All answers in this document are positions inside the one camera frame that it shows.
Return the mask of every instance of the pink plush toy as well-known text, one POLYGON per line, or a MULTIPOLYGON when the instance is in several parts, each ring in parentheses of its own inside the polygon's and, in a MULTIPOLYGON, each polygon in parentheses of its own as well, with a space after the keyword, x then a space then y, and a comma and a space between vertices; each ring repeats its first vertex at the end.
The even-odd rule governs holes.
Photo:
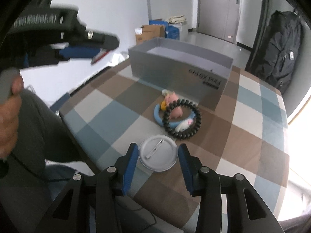
MULTIPOLYGON (((169 93, 165 96, 164 101, 166 103, 166 106, 168 106, 170 103, 172 103, 173 101, 177 101, 179 98, 178 96, 175 94, 175 92, 169 93)), ((169 115, 169 118, 178 118, 181 117, 183 115, 183 110, 181 109, 181 107, 177 107, 175 109, 173 109, 173 111, 171 112, 171 114, 169 115)))

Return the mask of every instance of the white plush toy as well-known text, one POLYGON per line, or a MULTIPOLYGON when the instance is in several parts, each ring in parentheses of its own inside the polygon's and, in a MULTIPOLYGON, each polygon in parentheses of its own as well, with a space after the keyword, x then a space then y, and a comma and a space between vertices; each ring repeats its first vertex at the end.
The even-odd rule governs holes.
POLYGON ((186 119, 186 120, 182 121, 180 124, 178 124, 178 126, 175 128, 175 131, 176 132, 184 131, 184 130, 188 129, 192 124, 193 124, 192 119, 186 119))
POLYGON ((173 93, 173 92, 171 92, 171 91, 169 91, 169 90, 167 90, 167 89, 163 89, 162 90, 162 92, 161 92, 161 94, 165 97, 166 95, 168 95, 168 94, 171 94, 171 93, 173 93))

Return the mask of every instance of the plaid tablecloth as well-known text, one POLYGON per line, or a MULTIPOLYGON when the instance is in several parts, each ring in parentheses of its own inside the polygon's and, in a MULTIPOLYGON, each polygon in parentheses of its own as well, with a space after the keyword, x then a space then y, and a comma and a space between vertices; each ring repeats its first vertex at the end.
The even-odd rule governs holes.
MULTIPOLYGON (((151 135, 167 135, 153 117, 155 105, 163 100, 161 90, 133 77, 126 60, 83 87, 60 114, 88 157, 105 169, 131 142, 140 145, 151 135)), ((219 174, 244 174, 277 217, 289 171, 288 124, 280 92, 233 67, 216 110, 199 108, 200 130, 176 144, 186 143, 192 155, 219 174)), ((128 195, 168 223, 195 231, 200 197, 189 195, 179 162, 158 173, 138 161, 128 195)), ((226 207, 224 198, 224 221, 226 207)))

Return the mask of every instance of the yellow plush toy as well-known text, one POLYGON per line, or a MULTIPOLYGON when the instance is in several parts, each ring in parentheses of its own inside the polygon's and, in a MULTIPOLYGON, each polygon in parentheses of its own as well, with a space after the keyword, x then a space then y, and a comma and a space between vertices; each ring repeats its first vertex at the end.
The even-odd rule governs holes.
POLYGON ((163 111, 166 110, 166 103, 165 103, 165 101, 163 101, 163 102, 161 103, 161 110, 163 110, 163 111))

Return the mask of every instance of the blue gripper pad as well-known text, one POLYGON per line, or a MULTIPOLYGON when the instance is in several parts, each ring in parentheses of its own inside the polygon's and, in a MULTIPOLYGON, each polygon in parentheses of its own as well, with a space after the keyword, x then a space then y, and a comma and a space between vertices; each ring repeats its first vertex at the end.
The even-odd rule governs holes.
POLYGON ((186 144, 181 144, 178 147, 178 158, 181 167, 181 171, 183 173, 183 179, 186 184, 187 191, 189 191, 190 195, 193 195, 194 186, 193 186, 193 175, 190 170, 189 160, 191 160, 191 155, 188 151, 186 144))
POLYGON ((118 169, 118 183, 115 188, 115 194, 124 196, 131 188, 131 183, 138 159, 138 146, 131 143, 126 155, 119 157, 115 163, 118 169))
POLYGON ((69 46, 59 50, 59 54, 64 58, 71 59, 92 59, 100 53, 100 48, 86 46, 69 46))

